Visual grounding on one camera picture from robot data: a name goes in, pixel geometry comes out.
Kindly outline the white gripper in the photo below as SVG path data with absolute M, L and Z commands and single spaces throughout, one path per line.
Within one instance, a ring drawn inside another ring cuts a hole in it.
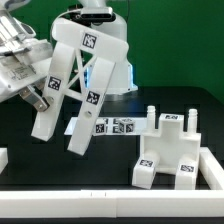
M 43 80 L 49 69 L 53 49 L 38 40 L 32 27 L 0 10 L 0 102 L 19 93 L 37 111 L 49 108 L 32 86 Z

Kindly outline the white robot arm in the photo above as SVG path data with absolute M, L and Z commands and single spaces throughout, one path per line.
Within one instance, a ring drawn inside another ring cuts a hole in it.
M 31 0 L 0 0 L 0 102 L 23 90 L 31 90 L 47 75 L 53 48 L 47 40 L 38 40 L 32 27 L 11 16 L 11 12 Z M 71 46 L 110 61 L 126 56 L 125 21 L 106 5 L 107 0 L 79 0 L 80 15 L 74 25 L 79 33 L 70 32 L 78 42 Z

